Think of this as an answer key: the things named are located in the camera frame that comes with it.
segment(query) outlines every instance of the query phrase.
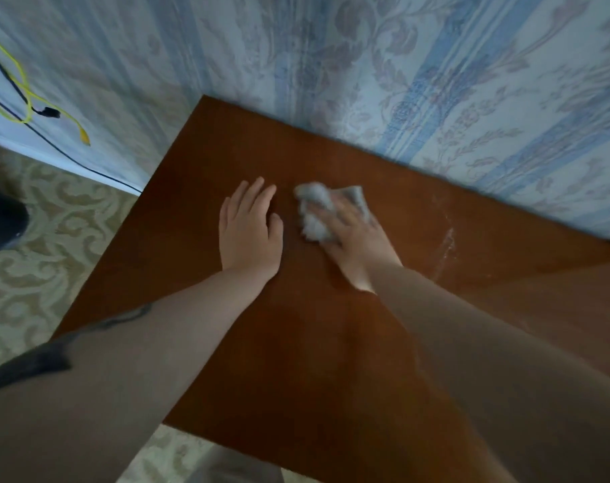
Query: black tattoo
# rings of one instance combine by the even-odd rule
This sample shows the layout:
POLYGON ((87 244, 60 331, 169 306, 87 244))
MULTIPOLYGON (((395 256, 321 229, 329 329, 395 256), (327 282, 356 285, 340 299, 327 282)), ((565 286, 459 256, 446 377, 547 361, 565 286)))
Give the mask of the black tattoo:
POLYGON ((130 312, 68 333, 59 339, 41 344, 20 356, 10 359, 10 361, 0 366, 0 389, 43 374, 69 370, 72 365, 66 356, 65 349, 77 337, 87 332, 108 330, 116 325, 140 319, 148 314, 152 307, 153 304, 148 303, 148 305, 130 312))

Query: floor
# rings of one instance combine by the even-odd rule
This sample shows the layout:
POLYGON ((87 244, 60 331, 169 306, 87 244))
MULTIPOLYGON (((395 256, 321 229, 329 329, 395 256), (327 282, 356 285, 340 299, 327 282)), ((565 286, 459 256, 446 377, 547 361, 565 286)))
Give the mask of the floor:
MULTIPOLYGON (((47 341, 136 197, 0 148, 0 191, 24 202, 23 239, 0 252, 0 364, 47 341)), ((160 425, 120 483, 180 483, 211 442, 160 425)), ((313 480, 283 470, 286 483, 313 480)))

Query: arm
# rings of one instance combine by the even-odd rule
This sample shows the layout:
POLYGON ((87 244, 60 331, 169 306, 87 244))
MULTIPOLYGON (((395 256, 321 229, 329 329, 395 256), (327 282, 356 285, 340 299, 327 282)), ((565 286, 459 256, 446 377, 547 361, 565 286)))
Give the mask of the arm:
MULTIPOLYGON (((326 252, 417 336, 507 468, 521 481, 610 480, 609 378, 404 268, 376 220, 364 223, 342 197, 335 204, 342 221, 316 210, 340 241, 326 252)), ((499 479, 482 458, 484 475, 499 479)))
POLYGON ((0 366, 0 482, 115 481, 277 272, 275 192, 243 182, 220 210, 222 271, 0 366))

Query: black cable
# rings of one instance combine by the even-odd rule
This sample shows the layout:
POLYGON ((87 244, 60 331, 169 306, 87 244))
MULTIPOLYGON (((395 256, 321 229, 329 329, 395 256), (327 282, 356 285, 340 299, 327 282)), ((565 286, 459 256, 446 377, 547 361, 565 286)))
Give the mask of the black cable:
MULTIPOLYGON (((12 115, 14 118, 21 120, 19 118, 19 116, 14 113, 13 111, 11 111, 11 109, 9 109, 8 107, 6 107, 5 105, 3 105, 3 103, 0 102, 0 107, 3 108, 3 110, 5 110, 6 112, 10 113, 10 115, 12 115)), ((120 183, 124 186, 128 186, 129 188, 135 190, 138 193, 142 193, 142 190, 137 189, 134 186, 129 185, 128 183, 124 183, 123 181, 120 181, 116 178, 113 178, 111 176, 108 176, 107 174, 103 174, 102 172, 99 171, 95 171, 94 169, 91 169, 87 166, 84 166, 83 164, 81 164, 80 162, 75 161, 74 159, 72 159, 68 154, 64 153, 61 149, 59 149, 59 147, 57 147, 56 145, 54 145, 47 137, 45 137, 41 132, 39 132, 38 130, 36 130, 34 127, 32 127, 29 123, 24 122, 23 123, 28 129, 32 130, 35 134, 37 134, 39 137, 41 137, 43 140, 45 140, 48 144, 50 144, 52 147, 54 147, 57 151, 59 151, 60 153, 62 153, 65 157, 67 157, 70 161, 72 161, 73 163, 75 163, 77 166, 81 166, 84 169, 93 172, 95 174, 98 174, 99 176, 103 176, 104 178, 108 178, 111 179, 112 181, 115 181, 116 183, 120 183)))
MULTIPOLYGON (((19 94, 19 96, 21 96, 21 99, 23 100, 23 102, 27 105, 28 104, 27 98, 23 94, 23 91, 21 91, 21 89, 16 85, 16 83, 14 82, 12 77, 8 74, 7 70, 4 68, 3 64, 1 64, 1 63, 0 63, 0 71, 3 74, 3 76, 5 77, 5 79, 10 81, 10 84, 12 85, 12 87, 16 90, 16 92, 19 94)), ((37 110, 32 105, 30 105, 30 108, 33 110, 33 112, 38 113, 39 115, 44 116, 44 117, 59 118, 61 116, 61 112, 59 112, 59 110, 57 110, 55 108, 45 107, 43 110, 37 110)), ((17 117, 16 115, 14 115, 14 117, 19 120, 22 120, 21 118, 17 117)))

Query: person's leg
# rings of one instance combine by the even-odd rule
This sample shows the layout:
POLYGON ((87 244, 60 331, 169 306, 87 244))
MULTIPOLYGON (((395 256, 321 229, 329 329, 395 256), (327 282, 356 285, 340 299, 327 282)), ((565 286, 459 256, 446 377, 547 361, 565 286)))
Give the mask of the person's leg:
POLYGON ((187 483, 284 483, 278 466, 213 446, 197 464, 187 483))

